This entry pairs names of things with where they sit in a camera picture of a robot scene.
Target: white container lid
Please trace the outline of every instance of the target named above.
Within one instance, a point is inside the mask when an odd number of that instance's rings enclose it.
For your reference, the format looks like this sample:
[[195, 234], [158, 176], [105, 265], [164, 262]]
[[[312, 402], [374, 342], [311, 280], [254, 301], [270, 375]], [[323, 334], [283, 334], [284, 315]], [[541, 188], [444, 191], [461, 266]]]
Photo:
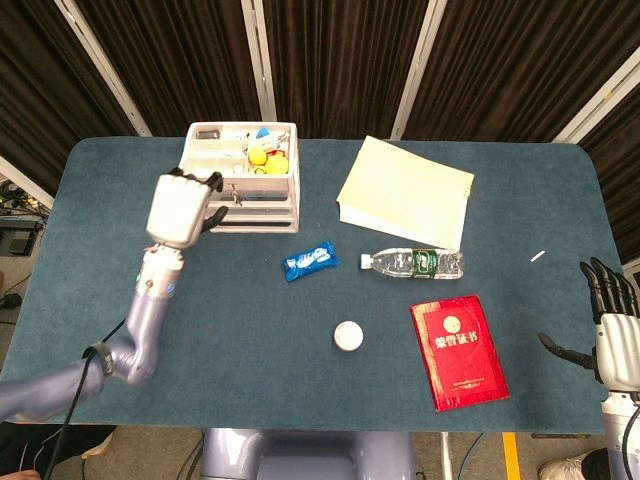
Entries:
[[371, 255], [363, 253], [360, 255], [360, 268], [362, 270], [369, 270], [373, 265], [373, 258]]
[[364, 333], [362, 328], [355, 322], [342, 322], [333, 332], [333, 340], [340, 350], [352, 352], [362, 345]]

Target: bottle label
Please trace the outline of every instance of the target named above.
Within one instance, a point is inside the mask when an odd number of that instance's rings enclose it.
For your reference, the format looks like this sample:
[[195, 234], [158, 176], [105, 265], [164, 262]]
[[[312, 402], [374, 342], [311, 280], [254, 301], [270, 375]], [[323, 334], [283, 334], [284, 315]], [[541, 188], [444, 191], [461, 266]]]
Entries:
[[435, 250], [413, 250], [413, 276], [434, 278], [438, 270], [438, 252]]

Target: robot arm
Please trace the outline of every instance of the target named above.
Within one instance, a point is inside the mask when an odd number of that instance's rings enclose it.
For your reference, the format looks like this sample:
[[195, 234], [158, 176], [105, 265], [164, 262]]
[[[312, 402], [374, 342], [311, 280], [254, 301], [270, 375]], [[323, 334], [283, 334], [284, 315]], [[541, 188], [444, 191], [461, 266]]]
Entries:
[[86, 365], [79, 402], [98, 396], [106, 379], [115, 376], [142, 385], [155, 373], [164, 315], [183, 266], [181, 249], [193, 245], [204, 230], [214, 228], [226, 207], [204, 219], [213, 190], [222, 190], [214, 173], [202, 183], [174, 169], [158, 180], [147, 231], [156, 245], [148, 248], [136, 282], [125, 331], [92, 348], [92, 355], [65, 368], [25, 380], [0, 382], [0, 420], [45, 420], [68, 409]]
[[634, 419], [640, 412], [640, 313], [631, 284], [597, 258], [581, 262], [591, 293], [596, 344], [591, 355], [567, 350], [548, 336], [538, 337], [551, 353], [594, 370], [609, 390], [602, 402], [609, 470], [615, 480], [640, 478], [640, 433]]

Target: blue tablecloth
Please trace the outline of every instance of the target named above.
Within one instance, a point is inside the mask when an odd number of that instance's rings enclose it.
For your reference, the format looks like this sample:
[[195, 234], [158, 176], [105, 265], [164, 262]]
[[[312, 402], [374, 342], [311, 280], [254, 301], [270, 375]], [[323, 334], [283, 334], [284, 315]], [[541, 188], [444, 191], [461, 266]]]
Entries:
[[[398, 142], [475, 174], [464, 277], [399, 280], [361, 271], [359, 256], [413, 242], [338, 221], [335, 199], [361, 143], [300, 141], [298, 234], [207, 234], [186, 251], [155, 378], [143, 388], [109, 382], [74, 421], [601, 432], [604, 389], [536, 338], [544, 331], [590, 350], [594, 329], [578, 262], [596, 255], [620, 265], [589, 157], [572, 145]], [[182, 147], [183, 139], [128, 137], [75, 147], [3, 378], [77, 359], [126, 314], [150, 244], [145, 225], [156, 180], [177, 165]], [[341, 265], [286, 283], [282, 259], [325, 239]], [[512, 396], [436, 413], [408, 308], [468, 294], [481, 297]], [[364, 330], [354, 353], [332, 343], [344, 320]]]

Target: red certificate book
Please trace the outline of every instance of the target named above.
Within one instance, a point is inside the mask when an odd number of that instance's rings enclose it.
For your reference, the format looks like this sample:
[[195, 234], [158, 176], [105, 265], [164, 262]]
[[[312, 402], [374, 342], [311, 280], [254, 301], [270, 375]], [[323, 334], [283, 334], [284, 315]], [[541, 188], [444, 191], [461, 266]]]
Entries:
[[509, 398], [477, 296], [421, 303], [410, 311], [436, 411]]

